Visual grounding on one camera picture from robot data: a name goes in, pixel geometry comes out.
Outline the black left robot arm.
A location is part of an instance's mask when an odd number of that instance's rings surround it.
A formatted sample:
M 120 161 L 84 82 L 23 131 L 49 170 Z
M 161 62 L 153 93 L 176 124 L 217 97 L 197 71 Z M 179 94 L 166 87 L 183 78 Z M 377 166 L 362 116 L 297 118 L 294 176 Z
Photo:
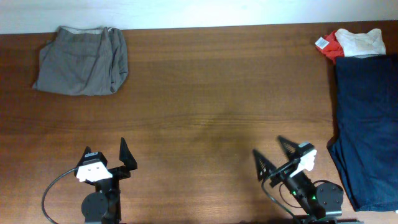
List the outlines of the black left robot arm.
M 81 212 L 85 223 L 116 224 L 121 221 L 121 190 L 119 181 L 131 177 L 137 169 L 137 162 L 131 154 L 127 142 L 121 138 L 119 160 L 122 166 L 107 168 L 107 159 L 102 152 L 93 152 L 86 147 L 76 165 L 75 177 L 92 185 L 95 191 L 85 197 Z

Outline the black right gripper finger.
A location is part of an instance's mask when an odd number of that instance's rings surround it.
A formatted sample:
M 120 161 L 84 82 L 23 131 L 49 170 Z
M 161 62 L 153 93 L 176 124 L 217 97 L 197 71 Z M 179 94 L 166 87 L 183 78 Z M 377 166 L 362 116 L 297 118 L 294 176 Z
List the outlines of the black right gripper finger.
M 256 164 L 256 173 L 258 181 L 268 178 L 277 168 L 275 165 L 265 158 L 257 149 L 252 150 L 254 161 Z
M 300 150 L 299 150 L 299 145 L 296 142 L 290 141 L 283 136 L 278 136 L 277 140 L 279 141 L 281 149 L 287 156 L 288 160 L 291 161 L 296 158 L 299 158 Z

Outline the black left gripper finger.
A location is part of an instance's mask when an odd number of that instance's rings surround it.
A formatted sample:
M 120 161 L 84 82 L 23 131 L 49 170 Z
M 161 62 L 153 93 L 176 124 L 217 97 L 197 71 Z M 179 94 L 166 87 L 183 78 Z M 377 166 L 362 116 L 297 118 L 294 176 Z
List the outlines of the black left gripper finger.
M 83 155 L 81 156 L 80 160 L 78 161 L 78 164 L 76 165 L 76 167 L 80 167 L 83 165 L 83 162 L 85 161 L 85 156 L 87 154 L 91 153 L 91 148 L 89 146 L 86 146 Z
M 136 170 L 137 162 L 134 156 L 131 154 L 127 142 L 124 138 L 121 138 L 120 150 L 119 150 L 119 160 L 124 164 L 128 170 Z

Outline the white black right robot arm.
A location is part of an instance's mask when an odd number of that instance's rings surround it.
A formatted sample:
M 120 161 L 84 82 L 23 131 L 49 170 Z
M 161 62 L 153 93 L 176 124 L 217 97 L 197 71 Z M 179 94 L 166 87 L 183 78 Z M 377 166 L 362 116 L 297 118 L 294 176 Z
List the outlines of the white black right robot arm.
M 304 173 L 305 170 L 311 171 L 315 165 L 315 146 L 309 142 L 298 144 L 283 136 L 278 136 L 277 141 L 288 158 L 280 167 L 276 167 L 257 149 L 252 150 L 262 191 L 290 214 L 294 223 L 337 223 L 337 217 L 342 215 L 343 188 L 328 180 L 312 182 Z M 306 215 L 299 218 L 276 200 L 265 188 L 267 181 L 271 187 L 286 186 Z

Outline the dark blue shorts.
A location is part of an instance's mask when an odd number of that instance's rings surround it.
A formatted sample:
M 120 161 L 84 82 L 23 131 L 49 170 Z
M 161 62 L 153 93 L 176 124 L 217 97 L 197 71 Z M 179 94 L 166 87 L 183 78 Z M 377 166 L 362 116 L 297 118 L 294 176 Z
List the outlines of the dark blue shorts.
M 338 134 L 328 146 L 357 212 L 397 210 L 397 55 L 336 60 Z

